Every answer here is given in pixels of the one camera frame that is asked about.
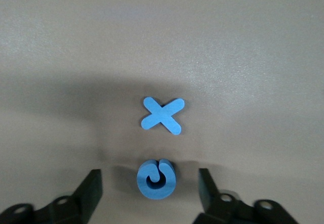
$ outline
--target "gray table surface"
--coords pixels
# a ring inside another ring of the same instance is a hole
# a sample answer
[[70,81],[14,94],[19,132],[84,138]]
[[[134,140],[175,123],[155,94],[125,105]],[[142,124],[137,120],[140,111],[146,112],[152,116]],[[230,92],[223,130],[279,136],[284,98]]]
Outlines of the gray table surface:
[[[0,211],[103,171],[90,224],[192,223],[197,170],[324,222],[324,0],[0,0]],[[183,98],[179,136],[144,97]],[[136,186],[175,163],[170,197]]]

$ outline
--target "blue foam letter x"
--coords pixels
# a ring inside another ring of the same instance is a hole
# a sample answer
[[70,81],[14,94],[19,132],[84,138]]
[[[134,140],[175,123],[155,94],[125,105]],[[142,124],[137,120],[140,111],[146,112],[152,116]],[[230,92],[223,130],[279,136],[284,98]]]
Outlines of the blue foam letter x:
[[153,126],[162,123],[172,134],[181,133],[181,126],[172,118],[172,115],[184,108],[183,99],[175,99],[161,107],[153,98],[147,97],[144,99],[144,106],[152,114],[142,120],[143,129],[151,129]]

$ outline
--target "curled foam piece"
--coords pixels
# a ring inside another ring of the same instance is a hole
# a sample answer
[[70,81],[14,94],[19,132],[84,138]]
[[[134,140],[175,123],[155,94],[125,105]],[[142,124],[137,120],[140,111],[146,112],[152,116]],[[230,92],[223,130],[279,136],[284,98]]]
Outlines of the curled foam piece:
[[148,160],[137,172],[137,186],[141,193],[152,200],[161,200],[171,195],[176,188],[176,173],[166,159]]

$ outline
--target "black plastic part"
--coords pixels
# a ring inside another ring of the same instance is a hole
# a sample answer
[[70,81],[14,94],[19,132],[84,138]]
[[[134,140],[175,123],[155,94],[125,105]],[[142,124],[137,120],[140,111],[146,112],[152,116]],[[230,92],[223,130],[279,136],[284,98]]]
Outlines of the black plastic part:
[[102,196],[101,170],[94,169],[71,196],[62,196],[37,211],[18,204],[0,214],[1,224],[87,224]]
[[298,224],[275,201],[258,200],[251,207],[220,193],[207,168],[199,169],[199,196],[205,212],[194,224]]

